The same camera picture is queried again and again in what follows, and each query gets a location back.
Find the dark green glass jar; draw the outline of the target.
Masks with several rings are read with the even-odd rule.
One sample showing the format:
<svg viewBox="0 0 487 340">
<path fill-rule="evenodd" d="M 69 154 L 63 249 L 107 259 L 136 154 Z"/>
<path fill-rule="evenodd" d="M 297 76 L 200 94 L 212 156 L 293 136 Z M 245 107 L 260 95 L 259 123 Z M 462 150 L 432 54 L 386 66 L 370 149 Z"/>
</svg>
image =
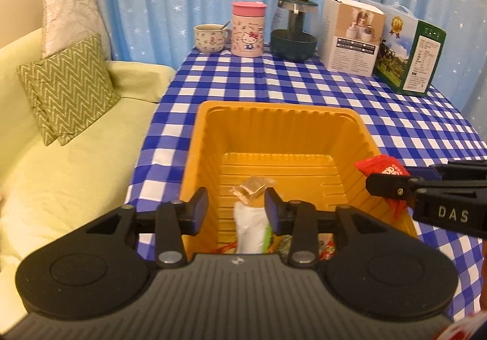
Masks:
<svg viewBox="0 0 487 340">
<path fill-rule="evenodd" d="M 286 61 L 314 56 L 318 43 L 319 5 L 311 0 L 278 0 L 272 20 L 270 49 Z"/>
</svg>

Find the clear silver snack packet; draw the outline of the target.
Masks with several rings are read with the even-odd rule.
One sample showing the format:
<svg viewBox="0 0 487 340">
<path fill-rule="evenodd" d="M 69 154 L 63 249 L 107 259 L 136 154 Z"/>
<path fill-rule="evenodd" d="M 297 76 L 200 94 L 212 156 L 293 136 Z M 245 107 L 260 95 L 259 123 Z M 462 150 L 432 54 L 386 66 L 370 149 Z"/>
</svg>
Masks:
<svg viewBox="0 0 487 340">
<path fill-rule="evenodd" d="M 287 262 L 291 239 L 292 237 L 290 235 L 275 236 L 268 252 L 278 254 L 283 262 Z M 333 236 L 331 234 L 319 234 L 318 241 L 320 261 L 331 259 L 335 254 Z"/>
</svg>

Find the small floral ceramic cup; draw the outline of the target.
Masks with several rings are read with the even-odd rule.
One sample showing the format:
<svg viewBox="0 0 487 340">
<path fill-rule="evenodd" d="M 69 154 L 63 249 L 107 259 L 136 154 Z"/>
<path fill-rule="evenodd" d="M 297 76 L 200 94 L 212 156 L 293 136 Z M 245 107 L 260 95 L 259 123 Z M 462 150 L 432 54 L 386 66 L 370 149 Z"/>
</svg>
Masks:
<svg viewBox="0 0 487 340">
<path fill-rule="evenodd" d="M 200 24 L 193 31 L 194 46 L 203 54 L 221 52 L 230 43 L 231 29 L 226 24 Z"/>
</svg>

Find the green milk carton box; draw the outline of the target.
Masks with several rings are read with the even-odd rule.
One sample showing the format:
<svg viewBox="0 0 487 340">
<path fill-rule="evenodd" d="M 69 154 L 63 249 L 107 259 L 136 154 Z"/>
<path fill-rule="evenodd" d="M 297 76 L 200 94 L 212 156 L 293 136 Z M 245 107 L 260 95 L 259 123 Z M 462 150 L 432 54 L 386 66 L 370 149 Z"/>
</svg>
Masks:
<svg viewBox="0 0 487 340">
<path fill-rule="evenodd" d="M 361 0 L 385 14 L 374 73 L 393 92 L 422 97 L 437 69 L 447 33 L 403 5 Z"/>
</svg>

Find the cream quilted cushion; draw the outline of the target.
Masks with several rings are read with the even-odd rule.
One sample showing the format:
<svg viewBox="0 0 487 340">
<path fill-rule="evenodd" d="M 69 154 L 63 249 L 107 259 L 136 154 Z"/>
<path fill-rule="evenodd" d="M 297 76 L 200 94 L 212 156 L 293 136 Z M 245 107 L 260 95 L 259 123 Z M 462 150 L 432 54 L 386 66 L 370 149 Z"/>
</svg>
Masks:
<svg viewBox="0 0 487 340">
<path fill-rule="evenodd" d="M 96 0 L 42 0 L 42 57 L 47 58 L 99 33 L 107 60 L 110 38 Z"/>
</svg>

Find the red snack packet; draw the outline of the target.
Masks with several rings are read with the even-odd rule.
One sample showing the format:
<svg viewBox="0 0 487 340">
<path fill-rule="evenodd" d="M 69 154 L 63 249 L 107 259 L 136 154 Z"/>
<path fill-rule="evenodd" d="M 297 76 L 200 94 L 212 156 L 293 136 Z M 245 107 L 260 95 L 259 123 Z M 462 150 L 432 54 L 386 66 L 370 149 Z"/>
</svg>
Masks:
<svg viewBox="0 0 487 340">
<path fill-rule="evenodd" d="M 371 195 L 383 197 L 397 220 L 407 208 L 405 187 L 409 172 L 394 157 L 376 155 L 354 163 L 355 167 L 367 177 L 366 189 Z"/>
<path fill-rule="evenodd" d="M 214 251 L 212 251 L 213 254 L 234 254 L 237 249 L 237 242 L 233 241 L 232 243 L 225 244 Z"/>
</svg>

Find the pink hello kitty cup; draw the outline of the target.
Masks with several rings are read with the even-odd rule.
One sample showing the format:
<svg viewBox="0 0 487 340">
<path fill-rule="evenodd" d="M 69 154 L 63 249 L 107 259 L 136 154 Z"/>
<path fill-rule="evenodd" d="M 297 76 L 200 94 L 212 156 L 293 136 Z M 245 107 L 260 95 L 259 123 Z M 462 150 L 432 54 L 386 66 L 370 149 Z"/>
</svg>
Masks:
<svg viewBox="0 0 487 340">
<path fill-rule="evenodd" d="M 267 5 L 262 2 L 232 3 L 231 53 L 254 58 L 264 51 L 264 30 Z"/>
</svg>

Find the orange plastic basket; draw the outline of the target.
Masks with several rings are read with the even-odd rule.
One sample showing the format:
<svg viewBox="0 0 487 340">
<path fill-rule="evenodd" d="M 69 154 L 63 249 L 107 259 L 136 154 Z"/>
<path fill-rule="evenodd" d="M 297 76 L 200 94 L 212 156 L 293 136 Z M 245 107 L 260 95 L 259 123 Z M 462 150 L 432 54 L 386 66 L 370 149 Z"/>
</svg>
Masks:
<svg viewBox="0 0 487 340">
<path fill-rule="evenodd" d="M 270 177 L 285 201 L 320 211 L 355 206 L 414 237 L 408 212 L 395 220 L 384 199 L 371 196 L 354 163 L 379 155 L 351 109 L 287 103 L 206 101 L 197 109 L 180 197 L 206 188 L 209 207 L 198 235 L 185 236 L 188 256 L 212 253 L 236 238 L 230 191 L 248 177 Z"/>
</svg>

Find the pale yellow sofa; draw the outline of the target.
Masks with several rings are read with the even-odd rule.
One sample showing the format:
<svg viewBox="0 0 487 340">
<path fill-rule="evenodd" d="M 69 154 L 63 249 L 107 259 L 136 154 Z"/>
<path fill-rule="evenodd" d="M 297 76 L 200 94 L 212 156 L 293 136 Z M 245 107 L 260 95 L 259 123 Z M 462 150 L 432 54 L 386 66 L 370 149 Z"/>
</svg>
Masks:
<svg viewBox="0 0 487 340">
<path fill-rule="evenodd" d="M 15 286 L 38 248 L 120 206 L 153 113 L 175 76 L 165 65 L 111 61 L 119 102 L 66 145 L 46 145 L 19 65 L 41 58 L 41 31 L 1 50 L 1 329 L 26 315 Z"/>
</svg>

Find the beige product box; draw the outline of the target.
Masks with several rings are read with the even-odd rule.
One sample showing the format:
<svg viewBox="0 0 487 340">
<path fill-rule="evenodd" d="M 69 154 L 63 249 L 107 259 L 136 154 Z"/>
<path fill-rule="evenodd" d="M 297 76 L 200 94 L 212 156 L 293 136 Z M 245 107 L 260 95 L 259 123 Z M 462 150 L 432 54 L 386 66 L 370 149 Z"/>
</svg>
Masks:
<svg viewBox="0 0 487 340">
<path fill-rule="evenodd" d="M 330 71 L 372 76 L 385 14 L 356 0 L 324 0 L 319 57 Z"/>
</svg>

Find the blue white checkered tablecloth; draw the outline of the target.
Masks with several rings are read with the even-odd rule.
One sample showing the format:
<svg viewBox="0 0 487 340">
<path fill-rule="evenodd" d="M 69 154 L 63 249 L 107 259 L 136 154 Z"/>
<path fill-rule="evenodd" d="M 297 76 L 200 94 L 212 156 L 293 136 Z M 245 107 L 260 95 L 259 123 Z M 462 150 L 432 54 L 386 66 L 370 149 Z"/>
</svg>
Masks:
<svg viewBox="0 0 487 340">
<path fill-rule="evenodd" d="M 212 252 L 235 237 L 231 193 L 248 177 L 274 180 L 285 200 L 320 209 L 350 204 L 417 234 L 454 262 L 460 283 L 449 315 L 480 307 L 482 242 L 400 218 L 370 196 L 356 163 L 389 155 L 419 167 L 482 159 L 486 144 L 436 89 L 423 98 L 378 79 L 327 70 L 318 59 L 293 63 L 265 54 L 191 51 L 156 108 L 127 192 L 138 211 L 205 187 L 210 208 L 188 248 Z"/>
</svg>

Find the white green snack wrapper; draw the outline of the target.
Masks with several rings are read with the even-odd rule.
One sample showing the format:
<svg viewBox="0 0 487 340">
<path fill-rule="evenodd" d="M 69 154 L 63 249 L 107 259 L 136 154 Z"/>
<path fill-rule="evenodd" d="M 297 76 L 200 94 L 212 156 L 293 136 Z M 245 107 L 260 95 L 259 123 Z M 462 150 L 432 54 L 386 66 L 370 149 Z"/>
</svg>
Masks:
<svg viewBox="0 0 487 340">
<path fill-rule="evenodd" d="M 265 254 L 271 245 L 272 229 L 264 207 L 236 202 L 233 207 L 237 254 Z"/>
</svg>

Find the green zigzag cushion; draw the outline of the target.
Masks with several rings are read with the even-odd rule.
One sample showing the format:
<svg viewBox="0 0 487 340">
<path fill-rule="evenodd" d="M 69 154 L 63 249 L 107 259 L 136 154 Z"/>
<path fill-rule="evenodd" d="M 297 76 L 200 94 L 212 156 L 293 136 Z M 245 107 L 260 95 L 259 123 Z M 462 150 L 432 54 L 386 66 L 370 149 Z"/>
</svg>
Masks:
<svg viewBox="0 0 487 340">
<path fill-rule="evenodd" d="M 66 145 L 121 99 L 98 33 L 16 72 L 44 145 Z"/>
</svg>

